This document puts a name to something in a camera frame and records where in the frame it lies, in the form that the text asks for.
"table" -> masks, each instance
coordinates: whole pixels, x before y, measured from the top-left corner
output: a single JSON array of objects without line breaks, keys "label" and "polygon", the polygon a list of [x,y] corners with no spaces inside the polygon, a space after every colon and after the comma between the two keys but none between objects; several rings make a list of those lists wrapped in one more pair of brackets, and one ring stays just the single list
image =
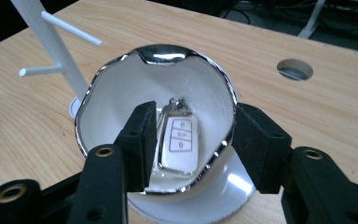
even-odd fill
[{"label": "table", "polygon": [[[328,153],[358,183],[358,51],[274,33],[234,21],[146,1],[81,0],[55,14],[99,37],[92,46],[60,31],[88,82],[105,63],[144,45],[200,51],[220,64],[241,102],[262,109],[293,137],[293,147]],[[277,64],[299,59],[306,81],[281,76]],[[0,185],[31,178],[42,189],[81,171],[62,76],[20,78],[22,67],[51,61],[26,29],[0,43]],[[281,195],[256,193],[222,223],[284,223]],[[130,209],[130,223],[152,223]]]}]

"saucer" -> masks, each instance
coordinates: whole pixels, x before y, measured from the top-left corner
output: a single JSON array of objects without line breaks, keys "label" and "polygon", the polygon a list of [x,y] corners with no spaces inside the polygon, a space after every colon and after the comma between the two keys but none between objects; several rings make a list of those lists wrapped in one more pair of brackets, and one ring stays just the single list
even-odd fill
[{"label": "saucer", "polygon": [[213,223],[239,210],[255,187],[233,147],[219,155],[193,189],[176,194],[128,193],[129,205],[157,223]]}]

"desk grommet hole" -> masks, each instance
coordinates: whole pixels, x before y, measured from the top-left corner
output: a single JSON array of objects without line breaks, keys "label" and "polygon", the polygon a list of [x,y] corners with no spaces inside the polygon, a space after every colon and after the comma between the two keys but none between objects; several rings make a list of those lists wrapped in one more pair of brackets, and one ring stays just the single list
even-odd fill
[{"label": "desk grommet hole", "polygon": [[285,59],[277,64],[277,70],[283,77],[295,81],[305,81],[312,77],[312,67],[299,59]]}]

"light wood surface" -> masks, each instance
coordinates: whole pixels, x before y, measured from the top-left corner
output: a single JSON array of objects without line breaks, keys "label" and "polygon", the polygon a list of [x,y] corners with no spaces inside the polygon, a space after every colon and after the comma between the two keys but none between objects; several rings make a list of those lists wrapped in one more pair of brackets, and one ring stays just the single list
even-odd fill
[{"label": "light wood surface", "polygon": [[[88,82],[103,64],[144,45],[200,51],[226,70],[242,102],[292,135],[293,147],[325,151],[358,183],[358,51],[144,1],[81,0],[55,15],[103,41],[95,47],[60,31]],[[309,63],[313,77],[279,75],[278,62],[288,58]],[[82,169],[69,86],[60,75],[18,76],[41,65],[51,61],[30,30],[0,43],[0,185],[31,178],[44,189]],[[284,223],[280,199],[256,193],[222,223]],[[131,209],[130,223],[152,222]]]}]

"round hole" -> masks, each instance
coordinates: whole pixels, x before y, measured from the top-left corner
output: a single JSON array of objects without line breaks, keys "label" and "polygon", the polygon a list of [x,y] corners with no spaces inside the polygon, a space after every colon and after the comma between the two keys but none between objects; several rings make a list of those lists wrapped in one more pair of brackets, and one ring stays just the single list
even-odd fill
[{"label": "round hole", "polygon": [[312,67],[299,59],[286,59],[277,65],[278,72],[283,76],[295,81],[304,81],[312,77]]},{"label": "round hole", "polygon": [[113,149],[112,148],[109,148],[109,147],[104,147],[104,148],[101,148],[99,149],[97,152],[96,152],[97,156],[99,157],[107,157],[107,156],[110,156],[113,154]]},{"label": "round hole", "polygon": [[87,220],[98,221],[103,218],[104,208],[103,207],[94,207],[91,208],[87,213]]},{"label": "round hole", "polygon": [[324,157],[320,152],[311,149],[305,150],[304,153],[308,158],[314,160],[321,160]]},{"label": "round hole", "polygon": [[350,220],[352,220],[352,221],[358,223],[358,214],[357,214],[357,213],[348,211],[348,212],[346,212],[345,214],[347,215],[347,217],[348,217]]},{"label": "round hole", "polygon": [[0,203],[10,203],[19,199],[27,190],[25,185],[17,184],[8,187],[0,192]]}]

